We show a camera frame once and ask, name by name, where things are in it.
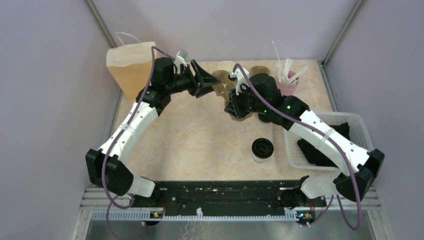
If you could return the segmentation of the white paper cup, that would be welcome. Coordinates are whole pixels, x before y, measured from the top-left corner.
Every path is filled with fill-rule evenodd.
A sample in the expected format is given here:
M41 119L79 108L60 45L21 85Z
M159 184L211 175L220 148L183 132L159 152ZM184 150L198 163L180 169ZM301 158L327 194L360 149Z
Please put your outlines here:
M267 162L270 158L269 158L269 157L261 158L261 157L258 157L258 156L256 156L256 155L253 155L253 156L252 156L252 159L253 159L256 163L265 163L265 162Z

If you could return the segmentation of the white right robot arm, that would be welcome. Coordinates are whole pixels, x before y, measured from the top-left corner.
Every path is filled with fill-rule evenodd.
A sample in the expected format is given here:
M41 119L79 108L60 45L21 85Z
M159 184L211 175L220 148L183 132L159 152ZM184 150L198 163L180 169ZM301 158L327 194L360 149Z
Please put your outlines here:
M294 95L281 95L276 81L266 73L248 77L237 64L229 73L235 88L229 91L224 110L236 119L250 113L265 116L285 131L301 137L324 154L337 167L335 173L306 176L293 200L307 206L314 198L338 195L360 202L378 176L385 155L378 149L368 150L327 125L311 108Z

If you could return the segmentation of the black plastic cup lid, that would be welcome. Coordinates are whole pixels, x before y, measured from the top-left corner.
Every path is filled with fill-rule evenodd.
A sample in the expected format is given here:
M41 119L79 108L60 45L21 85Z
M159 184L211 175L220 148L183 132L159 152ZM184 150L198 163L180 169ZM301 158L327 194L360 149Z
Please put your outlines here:
M252 156L255 160L266 160L274 153L274 145L267 138L257 138L251 145Z

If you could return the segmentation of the brown paper bag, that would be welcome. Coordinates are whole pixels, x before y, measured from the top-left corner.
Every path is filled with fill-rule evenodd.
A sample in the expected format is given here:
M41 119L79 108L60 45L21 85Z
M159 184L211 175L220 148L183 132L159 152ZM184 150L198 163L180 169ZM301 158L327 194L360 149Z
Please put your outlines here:
M118 31L115 33L121 45L110 48L106 54L106 67L123 91L134 101L146 86L152 62L157 52L154 41L141 42L132 34Z

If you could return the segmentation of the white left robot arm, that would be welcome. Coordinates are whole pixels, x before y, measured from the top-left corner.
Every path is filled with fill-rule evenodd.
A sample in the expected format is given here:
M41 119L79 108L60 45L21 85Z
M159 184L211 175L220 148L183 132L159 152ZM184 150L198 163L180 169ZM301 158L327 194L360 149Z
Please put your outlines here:
M98 149L90 149L85 155L89 180L107 188L118 196L141 196L149 207L160 202L156 183L145 177L134 176L126 167L136 143L148 126L158 118L171 101L171 95L187 91L200 98L212 92L221 80L192 60L188 66L177 65L169 57L157 58L150 73L150 83L143 88L133 106L115 133Z

